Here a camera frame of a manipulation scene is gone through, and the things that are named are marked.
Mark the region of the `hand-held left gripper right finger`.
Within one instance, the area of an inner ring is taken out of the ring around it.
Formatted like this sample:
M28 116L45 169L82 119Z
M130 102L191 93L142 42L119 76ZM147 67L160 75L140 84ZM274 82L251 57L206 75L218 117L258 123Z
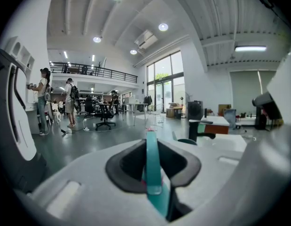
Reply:
M170 179L166 219L183 218L208 203L241 160L244 145L230 139L158 141L161 166Z

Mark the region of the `tall glass window wall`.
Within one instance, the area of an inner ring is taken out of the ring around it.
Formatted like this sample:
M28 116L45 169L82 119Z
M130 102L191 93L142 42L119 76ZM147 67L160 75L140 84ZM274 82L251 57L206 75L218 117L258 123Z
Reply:
M147 95L151 95L150 111L166 113L168 103L181 104L180 91L185 91L181 52L177 51L146 67Z

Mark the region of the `white wall shelf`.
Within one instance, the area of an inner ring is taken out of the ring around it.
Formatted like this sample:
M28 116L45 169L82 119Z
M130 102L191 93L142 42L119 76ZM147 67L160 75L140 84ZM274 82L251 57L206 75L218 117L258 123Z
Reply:
M32 71L35 59L18 36L8 40L5 51L11 55L25 71Z

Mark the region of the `tube ceiling light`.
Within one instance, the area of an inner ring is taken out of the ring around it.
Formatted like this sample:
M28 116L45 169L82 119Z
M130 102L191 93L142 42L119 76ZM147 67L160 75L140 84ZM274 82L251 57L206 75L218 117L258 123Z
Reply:
M267 50L266 46L237 46L235 52L264 52Z

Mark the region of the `ceiling air conditioner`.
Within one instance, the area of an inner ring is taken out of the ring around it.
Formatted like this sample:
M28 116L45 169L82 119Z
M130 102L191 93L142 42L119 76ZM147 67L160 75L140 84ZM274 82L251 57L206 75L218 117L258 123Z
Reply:
M149 30L145 30L136 40L135 44L139 49L147 49L155 42L157 42L157 37Z

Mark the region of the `thick black faucet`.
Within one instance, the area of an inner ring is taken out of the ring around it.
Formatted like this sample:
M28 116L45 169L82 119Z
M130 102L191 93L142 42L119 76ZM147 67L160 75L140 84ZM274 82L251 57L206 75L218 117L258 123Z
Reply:
M200 123L207 124L207 125L213 124L212 121L189 120L189 139L195 142L197 141L198 137L209 137L210 139L215 139L216 134L198 132L198 126Z

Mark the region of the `grey roller blind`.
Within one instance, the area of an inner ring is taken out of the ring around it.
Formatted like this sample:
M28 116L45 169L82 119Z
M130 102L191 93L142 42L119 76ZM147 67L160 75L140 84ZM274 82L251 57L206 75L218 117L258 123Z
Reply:
M276 71L238 71L231 72L233 94L233 108L236 114L256 115L256 107L252 100L267 91L267 85L274 77Z

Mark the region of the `white desk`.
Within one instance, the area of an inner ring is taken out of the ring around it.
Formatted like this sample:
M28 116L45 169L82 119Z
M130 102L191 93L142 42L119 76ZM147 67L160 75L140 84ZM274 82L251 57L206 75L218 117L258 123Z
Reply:
M131 112L134 119L133 126L136 125L136 116L137 112L140 112L144 116L144 125L147 123L147 117L146 117L146 106L148 104L145 103L128 103L128 104L122 104L122 120L124 121L126 112Z

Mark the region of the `wooden vanity cabinet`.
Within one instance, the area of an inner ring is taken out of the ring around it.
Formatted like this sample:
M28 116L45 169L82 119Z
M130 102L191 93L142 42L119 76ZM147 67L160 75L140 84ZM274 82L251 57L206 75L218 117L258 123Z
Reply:
M202 117L202 121L210 121L212 124L200 123L198 132L213 133L213 134L228 134L229 122L222 116L207 116Z

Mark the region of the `black mezzanine railing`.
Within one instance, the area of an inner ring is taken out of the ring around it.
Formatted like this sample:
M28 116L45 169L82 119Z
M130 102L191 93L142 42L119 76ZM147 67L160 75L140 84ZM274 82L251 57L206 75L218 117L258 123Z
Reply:
M49 65L53 73L88 75L131 83L137 83L138 78L136 75L95 65L84 65L76 63L71 64L62 62L49 62Z

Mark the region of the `blue grey slab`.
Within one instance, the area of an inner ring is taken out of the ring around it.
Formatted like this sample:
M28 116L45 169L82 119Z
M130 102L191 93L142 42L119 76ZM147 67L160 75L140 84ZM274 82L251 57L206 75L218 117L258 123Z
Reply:
M236 109L225 109L224 118L229 123L230 129L236 128Z

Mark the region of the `black washing machine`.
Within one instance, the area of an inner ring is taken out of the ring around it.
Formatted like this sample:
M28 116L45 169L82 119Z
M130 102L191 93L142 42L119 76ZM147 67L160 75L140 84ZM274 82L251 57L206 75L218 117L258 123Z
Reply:
M203 117L203 102L202 101L190 101L187 107L187 118L189 120L201 120Z

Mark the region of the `black office chair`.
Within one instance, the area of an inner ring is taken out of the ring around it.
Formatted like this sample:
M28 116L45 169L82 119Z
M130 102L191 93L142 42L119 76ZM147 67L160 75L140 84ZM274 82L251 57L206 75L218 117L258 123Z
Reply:
M100 123L96 124L95 131L97 131L102 126L107 126L109 130L111 130L111 125L116 126L115 122L108 122L109 119L114 117L114 112L112 110L112 104L98 104L99 112L96 112L96 117L100 117Z

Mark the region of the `standing fan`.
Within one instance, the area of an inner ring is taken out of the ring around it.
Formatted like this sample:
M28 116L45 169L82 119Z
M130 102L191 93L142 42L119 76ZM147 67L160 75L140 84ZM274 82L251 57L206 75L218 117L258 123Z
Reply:
M181 94L181 97L180 97L180 100L181 100L181 108L182 108L182 112L181 112L181 118L186 118L186 107L188 106L188 102L190 101L190 95L184 91L184 90L181 90L180 91L180 94Z

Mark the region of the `brown wooden board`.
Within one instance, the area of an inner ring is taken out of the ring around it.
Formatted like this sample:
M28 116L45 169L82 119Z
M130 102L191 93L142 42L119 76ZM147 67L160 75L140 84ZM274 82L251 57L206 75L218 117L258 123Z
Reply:
M224 116L224 111L226 109L231 109L231 104L219 104L218 105L218 115Z

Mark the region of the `black backpack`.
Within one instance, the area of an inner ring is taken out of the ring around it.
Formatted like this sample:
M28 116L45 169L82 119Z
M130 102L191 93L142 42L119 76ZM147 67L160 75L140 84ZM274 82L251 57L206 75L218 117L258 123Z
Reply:
M79 91L76 86L71 85L71 92L70 92L70 97L72 100L79 100Z

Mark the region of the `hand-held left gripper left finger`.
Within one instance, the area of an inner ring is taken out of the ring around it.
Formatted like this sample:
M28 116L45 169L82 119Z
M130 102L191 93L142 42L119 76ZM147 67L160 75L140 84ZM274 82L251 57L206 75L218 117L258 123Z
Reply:
M145 194L120 190L105 172L111 156L136 143L122 143L75 159L40 184L32 199L65 223L159 223L159 213Z

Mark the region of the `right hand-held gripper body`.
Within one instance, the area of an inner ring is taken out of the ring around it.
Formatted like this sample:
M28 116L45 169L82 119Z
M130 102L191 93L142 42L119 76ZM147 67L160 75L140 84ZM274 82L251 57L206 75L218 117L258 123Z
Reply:
M265 130L267 119L271 120L271 127L273 127L274 121L282 119L282 115L269 92L254 98L252 104L256 108L255 129Z

